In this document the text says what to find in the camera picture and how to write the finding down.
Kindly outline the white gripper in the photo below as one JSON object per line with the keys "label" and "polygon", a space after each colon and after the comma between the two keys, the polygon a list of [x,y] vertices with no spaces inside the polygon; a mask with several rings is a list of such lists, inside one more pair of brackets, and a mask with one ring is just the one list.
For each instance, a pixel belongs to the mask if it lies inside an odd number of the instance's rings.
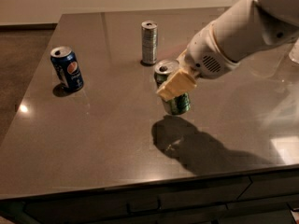
{"label": "white gripper", "polygon": [[235,70],[239,63],[230,60],[217,44],[214,21],[198,32],[177,58],[178,68],[156,91],[163,100],[169,101],[193,90],[196,79],[218,78]]}

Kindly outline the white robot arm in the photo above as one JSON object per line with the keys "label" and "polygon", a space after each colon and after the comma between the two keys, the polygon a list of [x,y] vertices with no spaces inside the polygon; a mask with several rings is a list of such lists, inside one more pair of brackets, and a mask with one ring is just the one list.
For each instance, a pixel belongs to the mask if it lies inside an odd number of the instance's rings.
{"label": "white robot arm", "polygon": [[168,101],[196,87],[196,79],[218,78],[253,53],[298,37],[299,0],[240,0],[210,22],[178,56],[178,69],[157,94]]}

